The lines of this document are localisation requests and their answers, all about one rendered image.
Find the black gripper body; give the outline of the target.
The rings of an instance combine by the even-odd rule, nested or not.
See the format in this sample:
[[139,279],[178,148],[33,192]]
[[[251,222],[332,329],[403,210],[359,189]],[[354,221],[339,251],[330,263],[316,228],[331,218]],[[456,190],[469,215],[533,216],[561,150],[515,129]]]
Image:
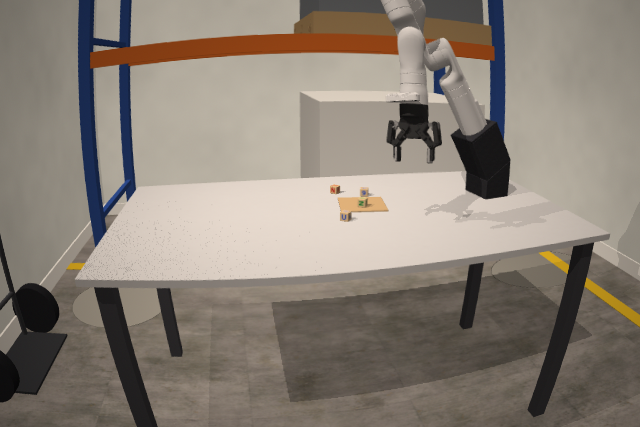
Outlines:
[[414,130],[413,126],[418,125],[423,133],[426,134],[426,132],[430,128],[428,127],[428,105],[404,103],[399,104],[399,108],[399,128],[402,130],[402,128],[406,124],[410,126],[404,136],[407,139],[421,139],[419,134]]

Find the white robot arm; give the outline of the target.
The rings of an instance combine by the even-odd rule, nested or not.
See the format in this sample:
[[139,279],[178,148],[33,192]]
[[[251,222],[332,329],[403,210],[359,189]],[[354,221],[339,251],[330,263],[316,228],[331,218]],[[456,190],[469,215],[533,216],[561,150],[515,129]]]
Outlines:
[[450,66],[439,81],[440,87],[462,134],[469,136],[480,132],[487,122],[478,101],[474,99],[451,45],[445,38],[440,38],[426,46],[423,36],[426,8],[423,1],[381,2],[398,36],[400,60],[400,92],[387,94],[386,102],[428,105],[426,67],[430,71],[437,71]]

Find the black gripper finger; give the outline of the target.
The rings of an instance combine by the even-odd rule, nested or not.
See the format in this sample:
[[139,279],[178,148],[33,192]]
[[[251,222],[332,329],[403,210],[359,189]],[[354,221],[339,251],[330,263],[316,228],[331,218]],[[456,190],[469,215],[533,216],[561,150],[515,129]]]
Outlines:
[[[440,123],[433,121],[432,123],[428,123],[428,127],[430,127],[431,130],[433,131],[434,142],[431,139],[431,137],[428,134],[428,132],[426,132],[426,134],[424,134],[423,131],[420,129],[420,127],[418,125],[414,125],[413,126],[414,130],[419,134],[421,139],[427,144],[427,146],[428,146],[428,148],[427,148],[427,163],[432,164],[433,161],[435,160],[435,148],[437,146],[441,146],[442,145]],[[428,136],[426,137],[425,135],[428,135]]]
[[395,159],[396,162],[400,162],[401,161],[401,147],[400,147],[400,145],[403,143],[404,140],[407,139],[407,138],[405,138],[404,134],[410,128],[409,125],[407,125],[407,124],[404,125],[402,130],[397,135],[397,138],[395,139],[395,136],[396,136],[396,130],[395,129],[398,129],[398,126],[399,126],[399,122],[395,122],[395,121],[390,120],[389,123],[388,123],[388,132],[387,132],[387,143],[393,145],[393,158]]

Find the tan square mat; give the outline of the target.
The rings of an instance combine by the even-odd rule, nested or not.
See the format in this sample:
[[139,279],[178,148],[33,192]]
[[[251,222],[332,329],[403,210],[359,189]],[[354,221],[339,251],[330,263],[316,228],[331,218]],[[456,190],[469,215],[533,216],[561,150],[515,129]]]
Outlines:
[[384,201],[381,197],[367,197],[368,205],[363,207],[357,207],[357,199],[359,197],[343,197],[338,198],[340,210],[350,210],[352,212],[386,212],[388,211]]

